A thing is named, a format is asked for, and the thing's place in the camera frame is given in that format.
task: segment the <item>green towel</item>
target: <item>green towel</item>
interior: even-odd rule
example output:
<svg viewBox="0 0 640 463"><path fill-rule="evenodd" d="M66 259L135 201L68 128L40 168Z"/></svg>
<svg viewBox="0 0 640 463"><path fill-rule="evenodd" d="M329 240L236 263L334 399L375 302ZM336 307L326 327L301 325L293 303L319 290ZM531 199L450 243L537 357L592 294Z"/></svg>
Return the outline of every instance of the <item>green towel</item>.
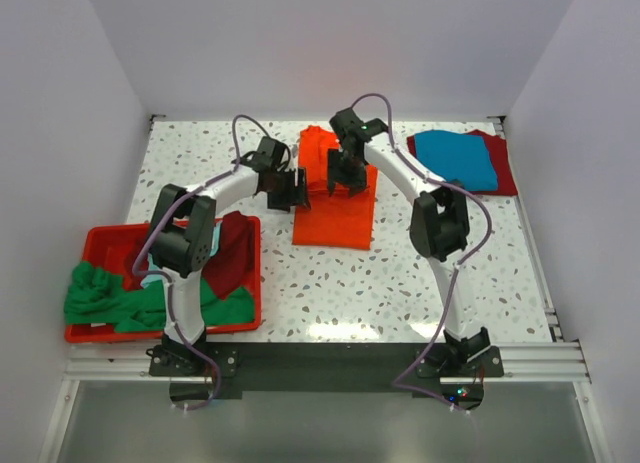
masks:
<svg viewBox="0 0 640 463"><path fill-rule="evenodd" d="M161 281L147 288L125 291L123 277L83 261L73 270L64 303L68 325L111 323L116 333L161 330L166 322ZM225 300L219 299L200 279L200 307L207 326L235 325L255 320L255 304L240 287Z"/></svg>

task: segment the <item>orange cloth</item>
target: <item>orange cloth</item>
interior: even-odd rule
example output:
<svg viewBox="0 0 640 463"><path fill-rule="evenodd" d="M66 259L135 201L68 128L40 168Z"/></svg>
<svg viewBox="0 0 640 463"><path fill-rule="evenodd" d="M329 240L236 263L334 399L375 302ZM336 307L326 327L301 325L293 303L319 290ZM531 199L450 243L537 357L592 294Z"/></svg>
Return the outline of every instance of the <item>orange cloth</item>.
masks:
<svg viewBox="0 0 640 463"><path fill-rule="evenodd" d="M298 166L307 170L311 209L296 208L294 245L371 248L378 170L367 166L368 188L362 193L350 198L348 189L336 184L333 196L329 196L327 152L339 147L336 135L318 126L300 132Z"/></svg>

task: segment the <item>white table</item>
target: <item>white table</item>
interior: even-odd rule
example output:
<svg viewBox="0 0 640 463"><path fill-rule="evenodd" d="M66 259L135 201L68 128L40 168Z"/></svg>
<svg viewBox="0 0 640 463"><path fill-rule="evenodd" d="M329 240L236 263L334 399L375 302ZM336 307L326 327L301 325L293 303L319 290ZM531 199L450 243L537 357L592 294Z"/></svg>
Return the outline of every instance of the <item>white table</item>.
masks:
<svg viewBox="0 0 640 463"><path fill-rule="evenodd" d="M296 145L310 124L267 121L275 138ZM394 123L396 140L427 129L495 134L492 123ZM255 149L260 130L239 125L241 152ZM233 158L229 122L154 124L140 170L128 223L150 219L160 189L185 186L229 168ZM254 332L220 335L233 341L379 341L422 342L431 337L442 313L435 279L409 240L411 206L382 174L378 177L373 241L370 251L293 246L293 213L269 211L264 194L243 200L240 210L262 221L262 325ZM465 270L476 303L494 343L549 342L545 299L517 208L510 197L483 197L494 220L489 243ZM469 203L471 233L477 242L484 217Z"/></svg>

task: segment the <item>red plastic bin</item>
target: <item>red plastic bin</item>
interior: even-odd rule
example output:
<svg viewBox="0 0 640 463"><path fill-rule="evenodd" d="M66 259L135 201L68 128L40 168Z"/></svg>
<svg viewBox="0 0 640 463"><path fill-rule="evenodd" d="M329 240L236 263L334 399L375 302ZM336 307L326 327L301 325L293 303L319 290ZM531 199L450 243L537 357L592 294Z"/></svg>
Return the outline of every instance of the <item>red plastic bin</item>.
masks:
<svg viewBox="0 0 640 463"><path fill-rule="evenodd" d="M207 333L233 333L251 331L260 326L262 321L262 302L260 295L260 219L247 217L253 226L253 261L244 274L241 286L253 296L256 319L252 323L238 325L208 326ZM137 289L136 278L131 273L133 261L145 242L149 224L101 226L93 228L87 234L82 259L93 266L100 266L110 273L122 275L125 290ZM108 343L117 341L146 340L160 338L162 330L141 331L136 333L116 333L113 325L67 325L64 337L69 343Z"/></svg>

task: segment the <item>folded blue cloth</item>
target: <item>folded blue cloth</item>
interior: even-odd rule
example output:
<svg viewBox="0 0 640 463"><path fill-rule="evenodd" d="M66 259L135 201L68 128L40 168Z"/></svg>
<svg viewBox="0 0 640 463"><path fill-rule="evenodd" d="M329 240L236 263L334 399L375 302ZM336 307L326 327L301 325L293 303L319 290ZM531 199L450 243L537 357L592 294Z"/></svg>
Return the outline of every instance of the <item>folded blue cloth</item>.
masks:
<svg viewBox="0 0 640 463"><path fill-rule="evenodd" d="M222 226L222 222L216 224L213 228L213 241L211 242L211 252L209 252L209 258L215 255L218 252L218 245L220 244L220 227ZM153 258L151 255L147 256L147 262L149 263L149 269L147 271L159 270L156 264L153 262ZM140 282L140 286L146 288L151 283L156 280L161 280L162 276L160 275L148 275L145 276L144 279Z"/></svg>
<svg viewBox="0 0 640 463"><path fill-rule="evenodd" d="M495 191L498 177L481 136L430 130L415 136L416 158L446 181L469 191Z"/></svg>

